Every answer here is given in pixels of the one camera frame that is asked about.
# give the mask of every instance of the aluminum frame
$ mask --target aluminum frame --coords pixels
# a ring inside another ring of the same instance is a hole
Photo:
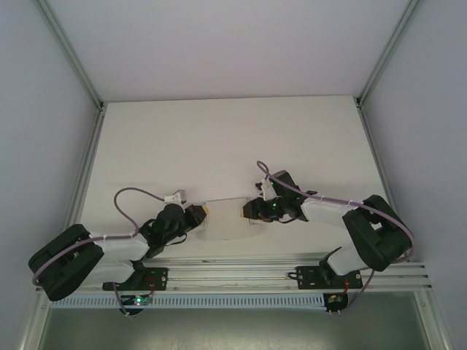
[[[104,106],[102,110],[97,111],[96,124],[83,158],[82,170],[75,185],[75,194],[69,207],[65,227],[80,220],[106,107]],[[361,115],[366,135],[371,135],[369,124],[363,122],[365,120],[364,113]],[[381,167],[381,163],[377,161],[376,155],[378,153],[373,140],[368,138],[368,143],[374,154],[383,185],[386,188],[385,172]],[[294,271],[296,266],[317,265],[321,258],[323,258],[321,254],[294,254],[245,259],[153,259],[144,261],[144,264],[148,267],[160,266],[169,269],[167,290],[158,293],[162,295],[280,293],[296,296],[313,292],[340,292],[340,290],[317,289],[310,291],[298,289],[297,281],[286,277],[285,274]],[[369,271],[361,271],[361,275],[363,282],[365,282]],[[422,323],[432,349],[452,349],[444,321],[441,314],[436,311],[438,310],[437,304],[422,262],[405,262],[391,265],[385,271],[376,273],[366,292],[414,292]],[[101,290],[100,286],[79,288],[76,291],[76,294],[94,296],[95,298],[112,293]],[[34,296],[33,306],[28,313],[27,324],[23,330],[20,350],[37,350],[39,348],[50,307],[51,303],[45,293],[38,288]]]
[[[90,100],[97,107],[96,124],[94,125],[85,156],[82,160],[81,172],[74,187],[74,196],[66,217],[65,228],[67,228],[80,220],[107,105],[103,104],[100,100],[48,1],[34,0],[34,2],[44,21],[49,26],[51,34],[55,37],[63,54],[66,56],[72,70],[89,95]],[[394,208],[395,203],[390,191],[389,182],[365,113],[365,103],[369,100],[374,88],[377,86],[380,77],[383,75],[421,4],[422,0],[409,0],[364,89],[356,98],[356,105],[363,129],[366,133],[379,176],[382,180],[387,199]],[[310,291],[299,290],[297,282],[287,279],[285,274],[293,271],[299,265],[317,265],[317,261],[320,258],[321,256],[318,254],[300,254],[289,257],[258,257],[255,259],[156,259],[145,262],[145,265],[169,268],[168,290],[159,292],[166,295],[178,295],[180,293],[193,295],[200,295],[200,293],[208,295],[219,293],[286,293],[288,295],[302,295],[303,293],[310,293]],[[362,271],[361,275],[363,282],[365,282],[369,271]],[[374,280],[366,290],[366,292],[401,291],[414,292],[431,348],[453,349],[444,320],[432,292],[428,275],[421,262],[406,262],[391,265],[382,273],[376,273]],[[99,290],[99,287],[80,288],[77,292],[96,297],[110,293]],[[324,291],[315,290],[313,292],[319,293]],[[51,302],[47,299],[45,293],[40,288],[37,289],[31,301],[18,349],[37,350],[39,348],[50,306]]]

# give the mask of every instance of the white wall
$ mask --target white wall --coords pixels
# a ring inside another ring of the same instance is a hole
[[[456,349],[467,349],[466,14],[466,1],[426,1],[368,108]]]
[[[359,94],[408,0],[50,0],[105,101]]]
[[[129,137],[135,132],[137,141]],[[256,160],[272,172],[286,169],[302,190],[328,197],[384,192],[352,96],[110,103],[81,223],[93,232],[130,232],[131,223],[112,202],[126,186],[159,195],[183,188],[190,203],[254,198],[254,184],[263,177]],[[119,204],[140,223],[163,207],[134,192],[123,193]],[[241,207],[232,209],[240,225]],[[210,212],[210,235],[224,219]],[[204,241],[190,233],[184,244],[167,247],[158,257],[321,253],[349,242],[344,228],[297,221],[264,224],[259,234],[243,239]]]
[[[29,257],[59,233],[95,109],[31,0],[0,1],[0,343],[34,291]]]

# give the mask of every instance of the cable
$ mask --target cable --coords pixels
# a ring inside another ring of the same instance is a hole
[[[152,279],[151,277],[146,277],[146,279],[144,279],[145,281],[149,281],[151,282],[151,293],[149,293],[147,296],[148,297],[151,297],[151,300],[153,299],[153,295],[154,295],[154,291],[155,291],[155,281],[154,279]]]
[[[139,226],[138,224],[136,223],[136,221],[131,218],[129,215],[127,215],[121,208],[120,206],[118,205],[118,202],[117,202],[117,198],[118,196],[122,193],[122,192],[125,192],[125,191],[137,191],[137,192],[141,192],[141,193],[144,193],[145,195],[148,195],[150,197],[153,197],[154,199],[157,199],[158,201],[163,201],[163,198],[161,197],[158,197],[157,195],[153,195],[151,192],[148,192],[148,191],[145,191],[145,190],[142,190],[140,188],[137,188],[137,187],[125,187],[125,188],[122,188],[121,190],[119,190],[117,193],[115,193],[115,196],[114,196],[114,206],[115,208],[117,209],[117,211],[123,215],[123,217],[125,217],[129,222],[131,222],[134,226],[134,232],[131,234],[131,235],[128,235],[128,236],[107,236],[107,237],[93,237],[93,238],[88,238],[88,239],[85,239],[84,241],[81,241],[81,242],[77,242],[71,246],[69,246],[68,248],[62,250],[61,252],[59,252],[58,254],[54,255],[53,257],[51,257],[44,265],[42,265],[37,271],[36,273],[32,276],[32,284],[34,286],[39,286],[39,276],[49,267],[51,266],[55,261],[57,261],[58,259],[60,259],[61,257],[63,257],[65,254],[68,254],[70,252],[72,252],[73,250],[75,250],[76,248],[79,248],[80,246],[84,246],[85,244],[89,244],[89,243],[93,243],[93,242],[97,242],[97,241],[103,241],[104,239],[107,240],[117,240],[117,239],[132,239],[134,238],[138,232],[139,232]]]
[[[358,207],[358,208],[368,210],[371,213],[374,213],[376,215],[379,215],[380,217],[386,219],[387,221],[391,221],[394,225],[396,225],[398,228],[400,228],[402,231],[404,231],[404,233],[407,235],[407,237],[409,237],[410,242],[412,244],[412,249],[410,250],[410,253],[408,253],[407,256],[402,257],[401,259],[397,259],[394,263],[395,264],[403,263],[404,261],[409,260],[414,255],[416,243],[415,243],[415,237],[414,237],[413,233],[410,232],[410,230],[402,222],[399,222],[398,220],[394,219],[390,215],[387,215],[386,213],[383,213],[380,210],[377,210],[375,208],[371,208],[370,206],[366,206],[365,204],[362,204],[362,203],[353,202],[353,201],[344,201],[344,200],[338,199],[338,198],[320,197],[319,195],[310,195],[309,193],[297,190],[296,188],[294,188],[294,187],[290,186],[289,184],[286,184],[285,182],[282,182],[281,180],[276,178],[274,175],[272,175],[269,172],[269,168],[264,162],[258,160],[256,162],[256,165],[266,175],[267,179],[268,178],[273,179],[278,184],[281,184],[285,188],[288,188],[289,190],[292,190],[293,192],[298,193],[299,195],[304,195],[305,197],[312,198],[312,199],[315,199],[315,200],[318,200],[318,201],[337,203],[337,204],[344,204],[346,206],[355,206],[355,207]],[[363,285],[362,289],[360,289],[358,294],[353,298],[352,302],[350,302],[349,305],[343,311],[348,310],[350,308],[350,306],[354,305],[355,302],[358,299],[360,299],[361,295],[363,294],[363,292],[365,292],[365,289],[368,287],[371,280],[373,279],[373,276],[374,276],[374,270],[371,271],[370,276],[368,277],[368,280],[366,281],[366,283]]]
[[[177,241],[177,242],[175,242],[175,243],[166,244],[166,246],[175,246],[175,245],[177,245],[177,244],[182,244],[182,243],[184,243],[184,242],[187,240],[188,235],[185,234],[185,235],[180,236],[180,237],[184,237],[184,238],[183,238],[181,241]]]
[[[115,292],[115,297],[117,298],[117,301],[118,301],[118,305],[120,305],[120,309],[122,310],[125,317],[127,317],[130,313],[126,310],[125,306],[123,306],[123,301],[120,298],[118,291],[117,291],[117,284],[114,282],[113,285],[114,285],[114,292]]]
[[[345,279],[345,288],[341,296],[343,297],[344,295],[347,294],[347,292],[349,292],[349,279]]]
[[[297,220],[296,217],[294,217],[293,219],[287,220],[287,221],[280,221],[280,220],[278,220],[277,222],[280,222],[281,224],[288,224],[288,223],[291,223],[292,221],[295,221],[295,220]]]

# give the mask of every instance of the red wire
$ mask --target red wire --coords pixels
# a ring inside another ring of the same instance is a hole
[[[152,284],[151,284],[151,293],[148,296],[154,295],[154,291],[155,291],[155,281],[154,281],[154,279],[152,279],[150,277],[146,277],[145,281],[152,282]]]
[[[347,292],[349,291],[349,280],[348,279],[345,279],[345,289],[344,289],[344,292],[342,293],[342,296],[346,295]]]

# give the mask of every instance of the black mounting bracket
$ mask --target black mounting bracket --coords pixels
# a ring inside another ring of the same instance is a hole
[[[155,282],[154,290],[166,290],[167,280],[169,277],[168,268],[144,268],[142,271],[136,270],[135,273],[125,282],[117,284],[118,291],[150,291],[153,281]],[[114,290],[112,282],[107,282],[102,285],[102,289],[106,291]]]
[[[320,266],[297,266],[296,272],[289,272],[287,277],[295,279],[299,289],[342,289],[346,287],[345,282],[349,283],[349,289],[360,289],[363,287],[360,271],[349,272],[345,276],[335,276],[328,283],[320,272]]]

